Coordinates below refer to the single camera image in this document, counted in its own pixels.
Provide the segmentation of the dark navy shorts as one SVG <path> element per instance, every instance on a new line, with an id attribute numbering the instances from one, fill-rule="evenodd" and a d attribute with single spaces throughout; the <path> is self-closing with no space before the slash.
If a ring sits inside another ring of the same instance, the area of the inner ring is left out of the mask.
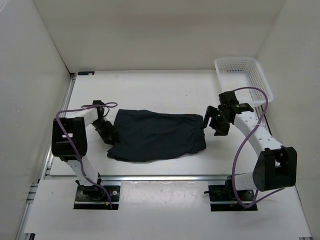
<path id="1" fill-rule="evenodd" d="M 117 161 L 144 163 L 197 154 L 206 149 L 203 117 L 119 109 L 114 120 L 119 141 L 107 151 Z"/>

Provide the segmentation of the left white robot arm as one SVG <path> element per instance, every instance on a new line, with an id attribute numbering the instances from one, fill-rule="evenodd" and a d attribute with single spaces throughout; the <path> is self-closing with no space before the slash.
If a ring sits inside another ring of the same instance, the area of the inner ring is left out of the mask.
<path id="1" fill-rule="evenodd" d="M 91 125 L 102 141 L 114 145 L 120 141 L 119 133 L 107 120 L 105 110 L 114 106 L 96 103 L 78 109 L 59 111 L 53 120 L 51 152 L 73 170 L 78 177 L 78 185 L 88 187 L 87 194 L 93 200 L 100 200 L 105 194 L 100 174 L 92 167 L 88 157 L 86 128 Z"/>

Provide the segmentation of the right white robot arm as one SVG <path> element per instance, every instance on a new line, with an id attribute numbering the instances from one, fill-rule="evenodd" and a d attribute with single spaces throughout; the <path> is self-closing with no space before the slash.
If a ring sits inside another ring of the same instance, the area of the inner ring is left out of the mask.
<path id="1" fill-rule="evenodd" d="M 238 199 L 244 190 L 261 192 L 292 187 L 296 184 L 297 151 L 285 147 L 260 125 L 253 108 L 247 103 L 208 106 L 203 127 L 215 130 L 215 136 L 226 136 L 234 125 L 253 147 L 257 162 L 252 172 L 232 174 L 224 193 L 230 200 Z"/>

